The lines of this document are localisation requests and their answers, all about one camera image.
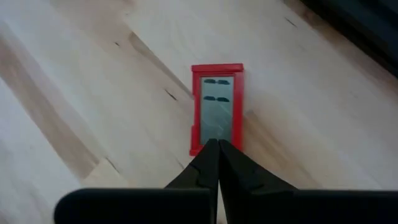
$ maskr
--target light wood plank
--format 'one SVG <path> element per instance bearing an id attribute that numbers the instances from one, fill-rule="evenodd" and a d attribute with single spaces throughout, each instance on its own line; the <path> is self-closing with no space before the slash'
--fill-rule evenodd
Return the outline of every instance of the light wood plank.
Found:
<path id="1" fill-rule="evenodd" d="M 5 31 L 5 25 L 1 24 L 1 26 L 2 30 Z M 44 78 L 42 71 L 34 69 L 38 67 L 36 64 L 25 69 L 14 53 L 19 52 L 21 57 L 26 60 L 32 59 L 26 51 L 18 49 L 18 47 L 21 48 L 23 45 L 16 43 L 16 39 L 13 39 L 12 36 L 7 38 L 16 45 L 13 48 L 14 51 L 12 51 L 6 40 L 0 36 L 0 77 L 16 94 L 24 109 L 44 133 L 57 154 L 77 176 L 85 178 L 97 165 L 98 159 L 87 149 L 83 141 L 72 131 L 69 125 L 64 122 L 47 99 L 47 96 L 44 95 L 42 90 L 46 90 L 46 81 L 48 80 L 40 80 L 42 90 L 33 81 L 32 78 L 36 80 Z M 61 102 L 65 102 L 57 91 L 48 91 L 46 93 L 58 105 Z M 63 105 L 62 109 L 65 110 L 66 108 L 68 108 L 68 105 Z"/>
<path id="2" fill-rule="evenodd" d="M 120 175 L 107 158 L 100 160 L 98 166 L 82 182 L 85 187 L 94 188 L 131 188 L 134 186 Z"/>
<path id="3" fill-rule="evenodd" d="M 4 23 L 120 173 L 138 186 L 164 186 L 191 159 L 191 114 L 184 109 L 183 97 L 175 101 L 165 91 L 167 85 L 159 83 L 162 79 L 148 75 L 161 71 L 136 53 L 129 42 L 131 32 L 124 38 L 132 52 L 125 52 L 90 28 L 101 15 L 72 19 L 61 6 L 10 1 L 3 7 Z"/>
<path id="4" fill-rule="evenodd" d="M 0 221 L 52 223 L 58 200 L 80 187 L 0 79 Z"/>
<path id="5" fill-rule="evenodd" d="M 264 167 L 298 187 L 398 187 L 397 81 L 381 85 L 388 73 L 351 64 L 282 1 L 137 0 L 125 21 L 186 86 L 192 64 L 245 64 L 258 128 L 244 148 Z"/>

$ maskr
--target red plastic case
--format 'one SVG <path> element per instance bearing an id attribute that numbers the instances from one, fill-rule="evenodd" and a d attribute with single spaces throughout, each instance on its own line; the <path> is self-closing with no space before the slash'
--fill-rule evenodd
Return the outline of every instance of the red plastic case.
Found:
<path id="1" fill-rule="evenodd" d="M 195 100 L 195 114 L 191 128 L 191 149 L 189 153 L 191 156 L 197 155 L 203 148 L 203 145 L 200 144 L 201 77 L 234 77 L 231 143 L 242 151 L 243 71 L 242 63 L 192 65 L 192 93 Z"/>

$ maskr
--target wood grain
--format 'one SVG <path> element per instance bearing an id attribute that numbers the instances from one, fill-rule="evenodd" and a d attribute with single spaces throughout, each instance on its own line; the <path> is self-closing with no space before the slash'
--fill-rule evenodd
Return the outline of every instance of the wood grain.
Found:
<path id="1" fill-rule="evenodd" d="M 184 85 L 191 64 L 243 62 L 246 111 L 316 183 L 398 187 L 398 83 L 387 73 L 359 69 L 282 1 L 134 2 L 126 23 Z"/>
<path id="2" fill-rule="evenodd" d="M 266 169 L 398 188 L 397 80 L 298 1 L 3 0 L 0 59 L 0 222 L 166 185 L 192 159 L 198 63 L 245 64 L 244 150 Z"/>

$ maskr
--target black object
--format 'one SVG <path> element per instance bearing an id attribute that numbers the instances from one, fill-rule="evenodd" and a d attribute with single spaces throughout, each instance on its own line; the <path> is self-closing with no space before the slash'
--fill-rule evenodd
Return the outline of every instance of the black object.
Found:
<path id="1" fill-rule="evenodd" d="M 398 77 L 397 0 L 302 0 Z"/>
<path id="2" fill-rule="evenodd" d="M 228 141 L 210 139 L 165 189 L 85 189 L 59 201 L 63 223 L 216 223 L 218 181 L 234 223 L 396 223 L 397 192 L 299 190 Z"/>

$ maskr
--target wooden floor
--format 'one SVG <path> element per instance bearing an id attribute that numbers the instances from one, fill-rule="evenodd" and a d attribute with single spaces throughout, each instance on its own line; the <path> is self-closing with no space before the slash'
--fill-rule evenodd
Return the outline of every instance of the wooden floor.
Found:
<path id="1" fill-rule="evenodd" d="M 192 160 L 190 66 L 232 62 L 248 156 L 300 188 L 398 189 L 398 81 L 297 0 L 2 0 L 0 223 L 166 185 Z"/>

